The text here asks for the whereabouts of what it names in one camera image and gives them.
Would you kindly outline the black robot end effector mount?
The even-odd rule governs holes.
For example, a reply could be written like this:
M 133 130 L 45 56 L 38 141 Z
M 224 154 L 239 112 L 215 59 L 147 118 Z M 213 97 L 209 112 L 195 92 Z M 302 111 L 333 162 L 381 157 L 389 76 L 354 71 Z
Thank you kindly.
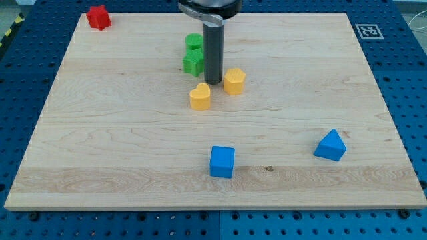
M 179 10 L 213 27 L 221 27 L 242 10 L 242 0 L 179 0 Z

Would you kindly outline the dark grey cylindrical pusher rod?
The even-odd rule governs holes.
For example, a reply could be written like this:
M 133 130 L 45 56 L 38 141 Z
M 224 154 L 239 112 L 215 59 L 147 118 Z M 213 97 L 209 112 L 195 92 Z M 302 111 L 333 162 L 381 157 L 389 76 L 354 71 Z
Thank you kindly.
M 203 23 L 204 79 L 217 85 L 223 77 L 224 26 Z

